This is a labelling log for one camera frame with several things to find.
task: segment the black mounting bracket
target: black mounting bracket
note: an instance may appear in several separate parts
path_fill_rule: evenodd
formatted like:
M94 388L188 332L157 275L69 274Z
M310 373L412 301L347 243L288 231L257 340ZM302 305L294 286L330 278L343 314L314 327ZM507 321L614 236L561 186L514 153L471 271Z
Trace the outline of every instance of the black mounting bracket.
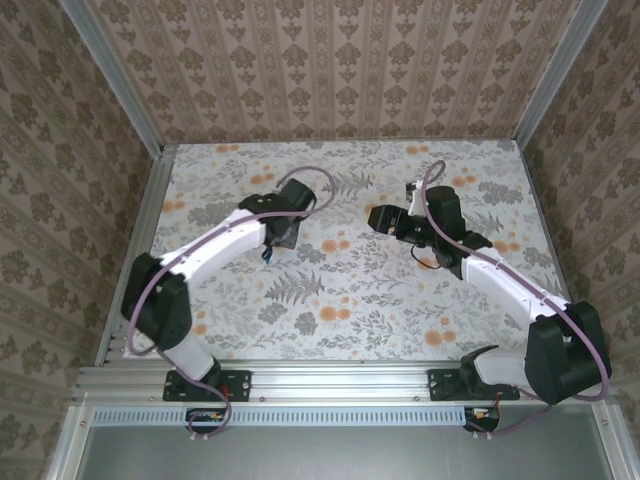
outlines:
M248 402L251 395L251 371L220 370L216 388L231 402ZM178 372L167 373L162 399L165 402L219 402L213 393L187 382Z

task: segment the table surface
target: table surface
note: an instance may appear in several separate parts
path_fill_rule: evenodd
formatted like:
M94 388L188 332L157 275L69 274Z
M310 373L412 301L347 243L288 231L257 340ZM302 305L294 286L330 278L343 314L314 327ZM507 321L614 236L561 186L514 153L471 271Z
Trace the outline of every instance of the table surface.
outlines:
M255 250L190 291L193 331L220 359L458 359L488 344L524 343L500 305L410 245L373 232L372 206L408 208L405 183L442 159L440 180L461 200L467 228L543 288L561 293L534 196L514 142L389 141L181 145L152 247L161 255L266 193L292 168L318 165L338 184L334 204L300 228L295 250L266 265ZM322 202L328 182L295 178ZM433 262L430 250L417 250ZM139 335L136 343L145 344Z

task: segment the cable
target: cable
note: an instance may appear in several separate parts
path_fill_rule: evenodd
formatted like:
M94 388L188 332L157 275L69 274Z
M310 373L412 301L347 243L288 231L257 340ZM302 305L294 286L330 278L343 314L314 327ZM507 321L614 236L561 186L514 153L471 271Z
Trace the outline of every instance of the cable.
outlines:
M439 168L439 170L432 177L432 173L436 168ZM485 262L488 262L491 265L494 265L496 268L500 268L501 270L503 270L507 275L513 278L518 284L520 284L523 288L525 288L529 293L531 293L534 297L540 300L541 305L545 304L549 308L551 308L555 313L557 313L560 316L560 318L562 318L562 320L569 326L569 328L576 334L576 336L582 341L584 346L587 348L587 350L591 354L591 357L596 362L596 365L598 367L598 372L600 373L601 384L600 384L600 393L598 393L598 395L594 395L594 396L574 395L574 398L578 400L584 400L587 402L597 402L604 399L607 396L607 393L609 391L609 376L607 374L607 368L605 367L604 362L602 361L602 358L600 357L600 354L598 353L598 350L596 349L596 347L593 345L591 340L589 340L589 338L585 335L585 333L582 330L580 330L578 325L571 319L571 317L569 317L569 315L567 315L562 308L560 308L554 302L549 300L545 293L538 290L538 288L535 285L531 284L524 277L520 277L520 275L518 275L513 269L511 269L504 263L498 262L496 259L483 254L482 252L472 250L464 245L459 244L454 239L449 237L438 226L435 219L433 218L433 215L431 214L431 211L428 208L426 192L427 192L427 185L435 182L438 178L440 178L445 168L446 168L446 163L443 160L436 160L435 162L433 162L431 166L427 169L426 173L424 174L424 177L422 179L422 185L420 187L420 201L422 202L422 206L424 208L427 220L431 224L431 227L433 227L436 233L440 237L442 237L447 243L453 245L454 247L458 248L459 250L462 250L463 252L469 255L474 255L478 258L481 258ZM550 408L551 408L551 405L545 407L544 409L526 418L525 420L518 422L514 425L511 425L510 427L507 427L501 430L500 432L495 432L492 435L495 436L496 434L512 432L528 424L531 420L533 420L534 418L537 418L539 415L546 413L547 411L549 411Z
M540 410L538 410L535 413L532 413L528 417L525 417L522 420L520 420L520 421L518 421L518 422L516 422L516 423L514 423L512 425L509 425L508 427L503 428L502 430L498 430L497 432L487 432L480 425L478 425L475 422L471 422L469 420L467 420L467 425L471 425L473 428L475 428L479 432L487 434L488 438L490 438L490 437L499 437L501 435L506 435L507 433L514 432L515 430L518 430L518 429L524 427L525 425L528 425L529 423L533 422L534 420L536 420L541 415L544 415L549 410L551 410L551 407L552 407L552 405L546 405L545 407L541 408Z
M313 171L322 173L323 175L325 175L327 177L327 179L329 180L330 188L331 188L331 193L330 193L329 199L325 203L320 205L319 207L313 208L311 210L306 210L304 212L292 211L292 212L266 212L266 213L259 213L259 214L256 214L256 215L249 215L247 217L243 217L243 218L241 218L239 220L235 220L235 221L229 223L228 225L220 225L219 228L217 228L216 230L211 232L209 235L207 235L206 237L202 238L202 240L200 240L199 242L193 244L191 247L189 247L187 250L185 250L184 253L182 253L182 255L177 256L176 258L171 260L169 263L167 263L165 266L163 266L153 276L153 278L151 278L149 283L142 290L142 293L140 294L140 298L138 299L138 303L136 303L136 306L133 309L133 313L131 314L131 319L129 320L129 330L127 332L127 349L131 352L132 355L138 356L138 357L139 356L144 356L144 355L147 355L149 352L151 352L151 350L153 350L155 348L155 345L153 345L153 346L151 346L151 347L149 347L149 348L147 348L145 350L136 350L136 348L133 345L133 336L134 336L134 333L135 333L136 324L138 323L138 317L140 316L140 312L142 311L142 307L145 304L145 302L147 301L147 298L149 298L149 295L151 294L151 292L155 289L155 287L158 284L158 282L160 281L160 279L166 273L168 273L173 267L175 267L178 263L180 263L185 258L188 258L190 255L192 255L194 252L196 252L202 246L204 246L207 243L209 243L211 240L217 238L218 236L220 236L224 232L227 232L227 231L231 230L232 228L235 228L235 227L237 227L239 225L242 225L243 223L252 222L254 220L260 220L262 218L271 218L271 217L300 217L300 216L307 217L309 215L313 215L315 213L321 212L322 210L327 208L333 202L333 200L334 200L334 198L336 196L336 182L335 182L335 179L333 178L333 176L329 172L327 172L324 168L321 168L321 167L308 166L308 167L294 168L293 170L290 170L287 174L285 174L284 177L282 177L280 180L278 180L278 182L276 183L276 187L279 186L282 182L284 182L287 178L289 178L294 173L297 173L297 172L300 172L300 171L303 171L303 170L313 170ZM162 352L158 352L158 353L171 366L173 366L176 369L176 371L178 372L178 374L180 374L180 376L182 376L187 382L191 383L192 385L194 385L196 387L200 387L203 390L207 390L208 392L213 393L216 397L218 397L220 400L222 400L225 403L225 406L226 406L226 409L227 409L225 417L224 417L222 423L220 424L220 426L214 432L212 432L211 436L218 435L219 433L223 432L224 429L229 424L229 421L231 420L232 410L231 410L231 403L229 402L229 399L226 396L224 396L217 388L214 388L214 387L212 387L210 385L207 385L205 383L199 382L199 381L191 378L184 371L182 371L173 361L171 361L170 358L168 358ZM192 424L192 421L189 422L189 427L188 428L189 428L190 433L192 435L194 435L195 432L193 431L193 428L192 428L191 424Z
M429 265L428 263L424 263L422 260L420 260L418 257L416 257L416 254L413 253L413 249L416 248L415 245L413 245L411 247L411 256L413 257L413 259L418 262L420 265L422 265L423 267L427 267L429 270L437 270L439 269L442 265L438 265L437 267L432 267L431 265Z

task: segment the gray panel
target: gray panel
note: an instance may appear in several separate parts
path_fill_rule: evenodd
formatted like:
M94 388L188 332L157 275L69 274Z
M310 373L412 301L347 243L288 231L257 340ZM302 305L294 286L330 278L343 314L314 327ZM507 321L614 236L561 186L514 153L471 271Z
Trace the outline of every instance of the gray panel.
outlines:
M531 411L509 409L516 416ZM513 418L506 413L504 424ZM244 427L208 441L191 441L176 427L93 428L78 478L601 480L612 475L590 407L560 407L492 440L474 440L460 427Z

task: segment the purple cable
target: purple cable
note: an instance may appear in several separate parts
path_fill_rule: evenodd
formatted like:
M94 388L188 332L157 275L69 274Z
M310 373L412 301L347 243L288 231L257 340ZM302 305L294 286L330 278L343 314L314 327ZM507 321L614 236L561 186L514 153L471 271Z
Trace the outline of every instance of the purple cable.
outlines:
M311 209L311 210L307 210L304 212L298 212L298 211L293 211L293 212L267 212L267 213L259 213L256 215L249 215L247 217L243 217L239 220L235 220L231 223L229 223L228 225L221 225L220 228L214 230L213 232L211 232L209 235L207 235L206 237L204 237L202 240L200 240L199 242L193 244L190 248L188 248L187 250L184 251L184 253L182 255L177 256L176 258L174 258L173 260L171 260L169 263L167 263L164 267L162 267L158 273L156 273L153 278L151 279L151 281L149 281L149 283L147 284L147 286L144 288L144 290L142 290L142 293L140 294L140 298L138 299L138 303L136 303L135 308L133 309L133 313L131 314L131 319L129 320L129 330L127 332L127 349L134 355L134 356L144 356L146 354L148 354L149 352L151 352L151 350L153 350L155 348L155 345L145 349L145 350L136 350L135 347L133 346L133 336L135 333L135 329L136 329L136 324L138 323L138 317L140 316L140 312L142 311L142 307L144 305L144 303L147 301L147 298L149 298L149 295L151 294L151 292L154 290L154 288L156 287L156 285L158 284L158 282L160 281L160 279L166 274L168 273L173 267L175 267L178 263L180 263L183 259L188 258L190 255L192 255L195 251L197 251L199 248L201 248L203 245L206 245L207 243L209 243L211 240L215 239L216 237L218 237L219 235L221 235L222 233L237 227L238 225L242 225L243 223L247 223L247 222L252 222L254 220L260 220L262 218L270 218L270 217L301 217L301 216L309 216L312 215L314 213L318 213L322 210L324 210L325 208L327 208L332 202L333 199L336 196L336 182L335 179L333 178L333 176L327 172L324 168L321 167L314 167L314 166L308 166L308 167L298 167L298 168L294 168L293 170L290 170L284 177L282 177L280 180L278 180L278 182L276 183L276 186L279 186L282 182L284 182L287 178L289 178L291 175L293 175L294 173L303 171L303 170L313 170L316 172L320 172L323 175L325 175L328 179L329 179L329 185L331 187L331 194L329 196L329 199L323 203L322 205L320 205L317 208ZM166 355L164 355L162 352L158 352L160 353L160 356L162 358L164 358L171 366L173 366L176 371L190 384L196 386L196 387L200 387L204 390L207 390L208 392L213 393L215 396L217 396L220 400L222 400L225 403L226 406L226 415L222 421L222 423L220 424L220 426L214 431L212 432L211 436L213 435L218 435L219 433L222 433L224 431L224 429L227 427L227 425L229 424L229 421L231 420L231 403L229 402L229 399L224 396L222 394L222 392L220 392L217 388L214 388L210 385L207 385L205 383L199 382L193 378L191 378L190 376L188 376L184 371L182 371L175 363L173 363L173 361L171 361L170 358L168 358ZM192 423L193 423L193 416L192 418L189 419L189 432L191 434L195 434L195 432L193 431L192 428Z
M439 168L439 170L433 176L433 178L431 178L431 174L436 168ZM514 270L512 270L511 268L506 266L504 263L499 263L496 259L494 259L492 257L489 257L488 255L485 255L482 252L478 252L476 250L472 250L470 248L467 248L464 245L459 244L454 239L449 237L438 226L438 224L436 223L435 219L433 218L433 215L429 211L428 204L427 204L426 192L427 192L427 185L429 185L430 183L435 182L438 178L440 178L440 176L444 172L445 168L446 168L446 163L443 160L436 160L427 169L427 172L424 174L424 177L422 179L422 187L420 189L420 200L422 201L422 206L423 206L425 214L427 216L427 220L431 224L431 227L433 227L433 229L436 231L436 233L440 237L442 237L446 242L450 243L454 247L462 250L463 252L465 252L465 253L467 253L469 255L474 255L474 256L476 256L478 258L481 258L485 262L489 262L491 265L494 265L496 268L502 269L507 275L509 275L516 282L518 282L522 287L524 287L528 292L530 292L537 299L539 299L541 303L544 302L545 305L547 305L555 313L557 313L560 316L560 318L562 318L562 320L564 320L567 323L567 325L569 325L569 328L571 328L571 330L582 341L584 346L587 348L587 350L589 351L589 353L593 357L593 360L596 362L596 365L598 366L598 371L600 373L601 387L600 387L600 393L598 395L595 395L595 396L574 395L574 398L576 398L578 400L587 401L587 402L597 402L597 401L600 401L600 400L604 399L607 396L607 393L609 391L609 376L607 375L607 368L605 367L604 362L602 361L602 358L600 357L600 354L598 353L598 350L596 349L596 347L593 345L591 340L589 340L589 338L584 334L584 332L582 330L580 330L578 325L576 325L576 323L571 319L571 317L569 317L569 315L567 315L564 312L564 310L562 310L562 308L560 308L555 303L553 303L551 300L549 300L546 297L546 295L544 293L542 293L540 290L538 290L538 288L535 285L532 285L530 282L528 282L527 280L525 280L522 277L520 277L519 275L517 275ZM528 393L526 391L523 392L523 393L525 393L528 396L532 396L532 397L534 396L533 394L530 394L530 393ZM516 429L528 424L531 420L533 420L534 418L537 418L539 415L548 412L550 408L551 408L551 406L549 405L549 406L543 408L542 410L540 410L539 412L531 415L530 417L527 417L525 420L520 421L520 422L518 422L518 423L516 423L516 424L514 424L514 425L512 425L510 427L507 427L504 430L501 430L500 432L496 432L496 433L494 433L492 435L495 436L496 434L503 434L503 433L512 432L513 430L516 430Z

